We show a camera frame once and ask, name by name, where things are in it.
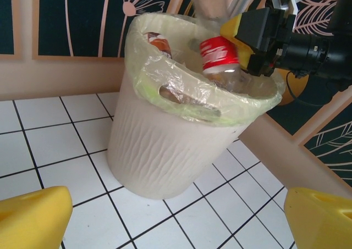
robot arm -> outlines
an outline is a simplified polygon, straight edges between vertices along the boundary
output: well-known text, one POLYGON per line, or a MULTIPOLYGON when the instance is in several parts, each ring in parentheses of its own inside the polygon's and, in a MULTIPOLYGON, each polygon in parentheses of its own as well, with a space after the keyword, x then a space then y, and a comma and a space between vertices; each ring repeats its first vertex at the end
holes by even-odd
POLYGON ((242 13, 221 28, 238 46, 241 67, 270 76, 275 68, 297 78, 316 75, 340 91, 352 85, 352 0, 338 0, 329 22, 331 37, 293 32, 300 0, 271 0, 272 6, 242 13))

white trash can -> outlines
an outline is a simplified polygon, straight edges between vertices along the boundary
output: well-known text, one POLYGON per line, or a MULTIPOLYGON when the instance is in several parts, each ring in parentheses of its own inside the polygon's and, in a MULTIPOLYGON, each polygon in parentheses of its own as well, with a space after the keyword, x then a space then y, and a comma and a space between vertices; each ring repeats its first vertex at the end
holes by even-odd
POLYGON ((188 42, 209 34, 202 30, 163 14, 142 15, 131 24, 108 164, 137 195, 165 199, 181 194, 250 123, 281 100, 284 83, 278 75, 256 77, 249 95, 235 95, 192 72, 200 55, 188 49, 188 42), (163 34, 188 68, 162 56, 143 37, 146 32, 163 34), (169 101, 159 94, 162 86, 199 103, 169 101))

white tile floor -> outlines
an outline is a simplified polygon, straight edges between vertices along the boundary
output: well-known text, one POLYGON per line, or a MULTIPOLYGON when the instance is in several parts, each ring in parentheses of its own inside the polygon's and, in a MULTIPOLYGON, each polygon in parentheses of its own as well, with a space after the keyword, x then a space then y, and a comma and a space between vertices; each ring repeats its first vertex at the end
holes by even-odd
POLYGON ((296 248, 287 190, 240 141, 178 197, 125 189, 106 160, 117 97, 0 102, 0 200, 68 186, 74 210, 63 249, 296 248))

trash bag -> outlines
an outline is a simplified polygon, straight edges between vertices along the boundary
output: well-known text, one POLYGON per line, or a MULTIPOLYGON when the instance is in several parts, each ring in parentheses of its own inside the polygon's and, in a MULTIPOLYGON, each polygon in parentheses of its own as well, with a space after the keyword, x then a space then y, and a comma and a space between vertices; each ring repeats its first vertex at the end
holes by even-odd
POLYGON ((125 45, 125 70, 135 93, 170 114, 213 126, 249 124, 279 104, 285 90, 279 73, 255 76, 248 94, 230 93, 201 75, 202 58, 194 43, 213 36, 196 19, 182 15, 136 17, 125 45), (172 59, 147 41, 147 32, 160 33, 168 40, 172 59), (162 96, 165 89, 179 101, 162 96))

black grout line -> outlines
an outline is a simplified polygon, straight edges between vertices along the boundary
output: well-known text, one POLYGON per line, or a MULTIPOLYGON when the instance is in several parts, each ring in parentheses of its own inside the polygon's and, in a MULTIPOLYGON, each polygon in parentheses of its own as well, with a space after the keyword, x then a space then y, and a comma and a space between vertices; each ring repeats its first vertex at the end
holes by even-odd
POLYGON ((40 186, 41 186, 42 189, 44 189, 44 184, 43 184, 42 178, 40 177, 39 170, 38 170, 37 164, 36 164, 36 162, 35 162, 32 149, 31 149, 31 147, 30 147, 30 145, 29 145, 29 141, 28 141, 28 138, 27 138, 27 134, 26 134, 26 132, 25 132, 25 130, 24 130, 23 123, 22 123, 20 114, 19 114, 19 112, 18 112, 16 103, 15 103, 15 101, 12 101, 12 102, 13 102, 13 106, 15 107, 15 111, 16 111, 16 114, 17 114, 17 118, 18 118, 18 121, 19 121, 19 123, 20 123, 21 129, 22 129, 22 132, 23 132, 23 135, 24 135, 24 139, 25 139, 26 144, 27 144, 27 147, 28 147, 29 155, 30 155, 31 158, 32 158, 32 162, 33 162, 33 165, 34 165, 35 172, 37 172, 37 176, 38 176, 38 180, 39 180, 40 186))
POLYGON ((237 238, 236 238, 235 236, 233 236, 233 238, 236 240, 236 242, 238 243, 238 245, 239 245, 242 249, 244 249, 243 246, 242 246, 242 244, 240 243, 240 241, 237 240, 237 238))
POLYGON ((146 233, 149 233, 149 232, 150 232, 152 229, 154 229, 155 227, 158 227, 159 225, 163 224, 163 223, 166 222, 167 220, 172 219, 172 217, 173 217, 172 215, 166 217, 166 218, 163 219, 161 222, 159 222, 159 223, 155 224, 154 226, 150 227, 149 229, 147 229, 147 230, 141 232, 139 235, 137 235, 136 237, 134 237, 134 238, 132 239, 132 241, 137 240, 139 237, 145 235, 146 233))
POLYGON ((50 165, 56 165, 56 164, 59 164, 59 163, 62 163, 62 162, 70 161, 70 160, 81 158, 81 157, 85 157, 85 156, 87 156, 87 155, 86 154, 82 154, 80 156, 71 157, 71 158, 64 159, 64 160, 61 160, 61 161, 56 161, 56 162, 53 162, 53 163, 50 163, 50 164, 40 165, 40 166, 38 166, 38 168, 49 167, 50 165))
POLYGON ((108 193, 112 193, 112 192, 115 192, 115 191, 120 190, 120 189, 123 189, 123 188, 124 188, 124 186, 117 187, 116 189, 109 190, 108 193))
POLYGON ((98 196, 95 196, 95 197, 93 197, 93 198, 89 198, 89 199, 86 200, 86 201, 82 201, 82 202, 80 202, 80 203, 77 203, 77 204, 73 205, 73 207, 75 208, 75 207, 78 207, 78 206, 83 205, 83 204, 85 204, 85 203, 88 203, 88 202, 90 202, 90 201, 96 200, 97 198, 100 198, 100 197, 102 197, 102 196, 105 196, 106 194, 107 194, 107 193, 105 192, 105 193, 100 194, 100 195, 98 195, 98 196))
POLYGON ((30 168, 30 169, 14 172, 14 173, 11 173, 11 174, 3 175, 3 176, 0 176, 0 179, 7 178, 8 176, 14 176, 14 175, 21 174, 21 173, 24 173, 24 172, 32 171, 32 170, 35 170, 35 168, 30 168))
MULTIPOLYGON (((224 175, 220 172, 220 170, 218 170, 218 168, 213 164, 213 166, 216 168, 216 170, 221 174, 221 176, 226 180, 226 178, 224 177, 224 175)), ((260 221, 260 223, 264 226, 264 228, 271 234, 271 236, 276 240, 276 242, 280 245, 280 247, 282 248, 282 249, 284 249, 284 247, 279 243, 279 241, 276 239, 276 237, 270 232, 270 230, 264 225, 264 223, 259 219, 259 217, 256 215, 256 213, 258 213, 258 212, 256 212, 256 213, 254 213, 254 211, 249 207, 249 205, 245 202, 245 200, 238 194, 238 192, 236 191, 236 189, 229 183, 229 185, 230 185, 230 187, 234 190, 234 192, 240 197, 240 199, 247 205, 247 207, 249 208, 249 210, 251 210, 251 212, 254 214, 254 216, 260 221)), ((284 187, 282 187, 276 194, 275 194, 275 196, 277 196, 282 190, 284 189, 284 187)))
POLYGON ((198 188, 198 186, 193 182, 193 184, 196 186, 198 191, 202 194, 202 197, 206 200, 206 202, 209 204, 209 206, 212 208, 212 210, 215 212, 216 216, 220 219, 220 221, 225 225, 226 229, 232 234, 230 228, 226 225, 226 223, 223 221, 223 219, 220 217, 220 215, 217 213, 217 211, 213 208, 213 206, 210 204, 208 199, 204 196, 203 192, 198 188))
POLYGON ((292 248, 294 247, 294 245, 295 245, 295 242, 293 242, 293 243, 291 244, 291 246, 290 246, 289 249, 292 249, 292 248))
POLYGON ((111 114, 109 113, 108 109, 105 107, 103 101, 100 99, 98 93, 96 93, 96 96, 98 97, 99 101, 100 101, 101 104, 103 105, 103 107, 104 107, 104 109, 106 110, 106 112, 109 114, 109 117, 111 118, 111 120, 114 120, 114 119, 112 119, 112 116, 111 116, 111 114))
POLYGON ((78 207, 78 206, 80 206, 80 205, 83 205, 84 203, 93 201, 93 200, 95 200, 95 199, 97 199, 97 198, 100 198, 100 197, 102 197, 102 196, 104 196, 104 195, 106 195, 106 194, 108 194, 108 193, 112 193, 112 192, 114 192, 114 191, 117 191, 117 190, 120 190, 120 189, 123 189, 123 188, 124 188, 124 186, 121 186, 121 187, 118 187, 118 188, 116 188, 116 189, 109 190, 108 192, 102 193, 102 194, 100 194, 100 195, 98 195, 98 196, 95 196, 95 197, 93 197, 93 198, 89 198, 89 199, 86 200, 86 201, 82 201, 82 202, 80 202, 80 203, 77 203, 77 204, 73 205, 73 207, 74 207, 74 208, 75 208, 75 207, 78 207))
MULTIPOLYGON (((109 197, 109 199, 110 199, 110 202, 111 202, 112 206, 114 207, 114 209, 115 209, 115 211, 116 211, 116 213, 117 213, 117 216, 119 217, 119 219, 120 219, 120 221, 121 221, 121 223, 122 223, 122 225, 123 225, 123 227, 124 227, 124 229, 125 229, 125 231, 126 231, 128 237, 129 237, 129 239, 132 240, 132 236, 131 236, 129 230, 127 229, 127 226, 126 226, 124 220, 122 219, 122 217, 121 217, 119 211, 117 210, 117 207, 116 207, 114 201, 112 200, 112 197, 111 197, 110 193, 108 193, 108 190, 107 190, 107 188, 106 188, 106 185, 104 184, 104 181, 103 181, 103 179, 101 178, 101 176, 100 176, 100 174, 99 174, 99 172, 98 172, 98 169, 96 168, 96 166, 95 166, 95 164, 94 164, 94 162, 93 162, 91 156, 89 155, 88 150, 87 150, 87 148, 86 148, 86 146, 85 146, 85 144, 84 144, 84 142, 83 142, 83 140, 82 140, 82 138, 81 138, 81 136, 80 136, 80 134, 79 134, 79 132, 78 132, 76 126, 75 126, 75 124, 74 124, 73 121, 72 121, 71 115, 69 114, 69 112, 68 112, 68 110, 67 110, 67 108, 66 108, 66 105, 65 105, 64 101, 62 100, 61 97, 59 97, 59 98, 60 98, 60 101, 61 101, 63 107, 65 108, 65 111, 66 111, 68 117, 70 118, 70 121, 72 122, 72 125, 73 125, 73 127, 74 127, 74 129, 75 129, 75 131, 76 131, 76 133, 77 133, 77 135, 78 135, 79 140, 81 141, 81 143, 82 143, 82 145, 83 145, 84 150, 85 150, 86 153, 88 154, 89 160, 90 160, 92 166, 94 167, 94 170, 95 170, 95 172, 97 173, 97 175, 98 175, 98 177, 99 177, 99 179, 100 179, 101 184, 103 185, 105 191, 107 192, 107 195, 108 195, 108 197, 109 197)), ((132 244, 133 244, 133 246, 135 247, 135 249, 137 249, 136 244, 134 243, 134 241, 132 241, 132 244)))
MULTIPOLYGON (((252 165, 252 166, 249 167, 248 169, 251 169, 252 167, 258 165, 259 163, 260 163, 260 162, 258 162, 258 163, 256 163, 256 164, 252 165)), ((235 178, 241 176, 241 175, 242 175, 243 173, 245 173, 245 172, 247 172, 247 170, 242 171, 242 172, 239 173, 238 175, 236 175, 236 176, 230 178, 229 180, 226 180, 226 182, 224 182, 223 184, 217 186, 217 187, 216 187, 215 189, 213 189, 212 191, 209 191, 207 194, 205 194, 204 197, 206 197, 206 196, 210 195, 211 193, 217 191, 218 189, 220 189, 220 188, 223 187, 224 185, 228 184, 230 181, 234 180, 235 178)), ((200 201, 201 199, 203 199, 203 197, 200 197, 200 198, 196 199, 195 201, 191 202, 190 204, 188 204, 188 205, 185 206, 184 208, 178 210, 177 212, 175 212, 175 215, 178 214, 178 213, 180 213, 180 212, 182 212, 182 211, 184 211, 185 209, 189 208, 190 206, 192 206, 192 205, 195 204, 196 202, 200 201)))
POLYGON ((15 131, 10 131, 10 132, 0 132, 0 135, 13 134, 15 132, 22 132, 22 130, 15 130, 15 131))
MULTIPOLYGON (((73 123, 83 123, 85 121, 94 121, 94 120, 100 120, 100 119, 108 119, 108 118, 112 118, 112 116, 105 116, 105 117, 98 117, 98 118, 92 118, 92 119, 87 119, 87 120, 80 120, 80 121, 74 121, 73 123)), ((52 124, 52 125, 46 125, 46 126, 41 126, 41 127, 34 127, 34 128, 27 128, 24 129, 24 131, 32 131, 32 130, 38 130, 38 129, 43 129, 43 128, 50 128, 50 127, 55 127, 55 126, 61 126, 61 125, 68 125, 71 124, 71 122, 69 123, 61 123, 61 124, 52 124)), ((6 135, 6 134, 13 134, 15 132, 22 132, 22 130, 16 130, 16 131, 11 131, 11 132, 2 132, 0 133, 1 135, 6 135)))
POLYGON ((52 125, 45 125, 45 126, 41 126, 41 127, 27 128, 27 129, 25 129, 25 131, 32 131, 32 130, 38 130, 38 129, 42 129, 42 128, 50 128, 50 127, 55 127, 55 126, 68 125, 68 124, 71 124, 71 123, 52 124, 52 125))
POLYGON ((132 243, 131 240, 125 242, 124 244, 120 245, 119 247, 117 247, 116 249, 122 249, 123 247, 125 247, 126 245, 132 243))
POLYGON ((98 118, 93 118, 93 119, 87 119, 87 120, 80 120, 80 121, 74 121, 74 124, 78 123, 84 123, 85 121, 95 121, 95 120, 101 120, 101 119, 109 119, 110 116, 105 116, 105 117, 98 117, 98 118))
MULTIPOLYGON (((256 164, 252 165, 252 166, 249 167, 248 169, 251 169, 252 167, 256 166, 256 165, 259 164, 259 163, 260 163, 260 162, 258 162, 258 163, 256 163, 256 164)), ((200 198, 196 199, 195 201, 191 202, 190 204, 188 204, 188 205, 185 206, 184 208, 178 210, 177 212, 175 212, 175 213, 172 213, 172 212, 171 212, 171 215, 170 215, 170 216, 168 216, 167 218, 163 219, 161 222, 155 224, 154 226, 150 227, 149 229, 143 231, 142 233, 140 233, 140 234, 137 235, 136 237, 134 237, 134 238, 131 238, 131 237, 130 237, 130 240, 129 240, 129 241, 127 241, 127 242, 124 243, 123 245, 117 247, 117 249, 122 248, 123 246, 129 244, 130 242, 132 242, 133 245, 135 246, 134 241, 135 241, 136 239, 138 239, 139 237, 143 236, 143 235, 146 234, 147 232, 151 231, 151 230, 154 229, 155 227, 158 227, 159 225, 161 225, 162 223, 166 222, 167 220, 169 220, 169 219, 171 219, 171 218, 173 218, 173 217, 174 217, 174 219, 177 221, 177 219, 176 219, 175 216, 176 216, 178 213, 180 213, 180 212, 186 210, 186 209, 189 208, 190 206, 194 205, 196 202, 202 200, 204 197, 206 197, 206 196, 208 196, 209 194, 213 193, 214 191, 218 190, 220 187, 222 187, 222 186, 224 186, 225 184, 229 183, 231 180, 237 178, 239 175, 243 174, 243 173, 246 172, 246 171, 247 171, 247 170, 245 170, 245 171, 241 172, 240 174, 238 174, 238 175, 232 177, 230 180, 226 181, 225 183, 221 184, 220 186, 218 186, 218 187, 215 188, 214 190, 208 192, 207 194, 203 195, 202 197, 200 197, 200 198)), ((114 189, 114 190, 110 190, 110 191, 108 191, 108 192, 105 193, 105 194, 108 194, 108 195, 109 195, 111 192, 117 191, 117 190, 122 189, 122 188, 124 188, 124 186, 118 187, 118 188, 116 188, 116 189, 114 189)), ((124 227, 126 228, 126 225, 124 224, 124 222, 122 221, 121 218, 120 218, 120 220, 121 220, 122 224, 124 225, 124 227)))
MULTIPOLYGON (((229 149, 227 149, 227 151, 229 151, 229 153, 237 160, 238 163, 240 163, 240 165, 245 169, 244 165, 242 165, 242 163, 240 162, 240 160, 237 159, 237 157, 235 157, 235 155, 233 155, 231 153, 231 151, 229 149)), ((264 189, 264 187, 255 179, 255 177, 248 171, 249 175, 255 180, 255 182, 257 182, 259 184, 259 186, 265 191, 266 194, 268 194, 270 197, 271 195, 264 189)), ((279 206, 279 208, 284 212, 284 210, 281 208, 281 206, 279 204, 277 204, 277 202, 274 200, 274 202, 276 203, 277 206, 279 206)))
POLYGON ((167 202, 165 200, 163 200, 164 204, 166 205, 166 207, 168 208, 168 210, 170 211, 172 217, 175 219, 176 223, 178 224, 178 226, 181 228, 181 231, 183 232, 183 234, 186 236, 187 240, 189 241, 189 243, 191 244, 193 249, 196 249, 196 247, 194 247, 193 243, 191 242, 191 239, 189 239, 187 233, 185 232, 185 230, 182 228, 181 224, 179 223, 179 221, 176 219, 175 214, 172 213, 169 205, 167 204, 167 202))
POLYGON ((232 237, 235 237, 235 235, 251 220, 251 219, 253 219, 254 217, 256 217, 257 216, 257 214, 262 210, 262 209, 264 209, 268 204, 269 204, 269 202, 271 202, 283 189, 284 189, 285 187, 282 187, 275 195, 273 195, 266 203, 264 203, 264 205, 262 206, 262 207, 260 207, 247 221, 245 221, 229 238, 227 238, 226 240, 225 240, 225 242, 223 242, 219 247, 218 247, 218 249, 219 248, 221 248, 221 247, 223 247, 229 240, 231 240, 231 238, 232 237))
MULTIPOLYGON (((101 153, 101 152, 104 152, 104 151, 107 151, 107 149, 103 149, 103 150, 98 150, 98 151, 95 151, 95 152, 91 152, 89 153, 89 155, 92 155, 92 154, 97 154, 97 153, 101 153)), ((76 156, 76 157, 71 157, 71 158, 68 158, 68 159, 64 159, 64 160, 61 160, 61 161, 56 161, 56 162, 53 162, 53 163, 50 163, 50 164, 45 164, 45 165, 39 165, 38 168, 44 168, 44 167, 48 167, 50 165, 55 165, 55 164, 58 164, 58 163, 62 163, 62 162, 66 162, 66 161, 70 161, 70 160, 73 160, 73 159, 77 159, 77 158, 81 158, 81 157, 86 157, 88 156, 88 154, 83 154, 81 156, 76 156)), ((11 173, 11 174, 7 174, 7 175, 2 175, 0 176, 0 179, 2 178, 7 178, 8 176, 14 176, 14 175, 17 175, 17 174, 21 174, 21 173, 24 173, 24 172, 28 172, 28 171, 31 171, 31 170, 34 170, 35 168, 29 168, 29 169, 25 169, 25 170, 21 170, 21 171, 18 171, 18 172, 14 172, 14 173, 11 173)))

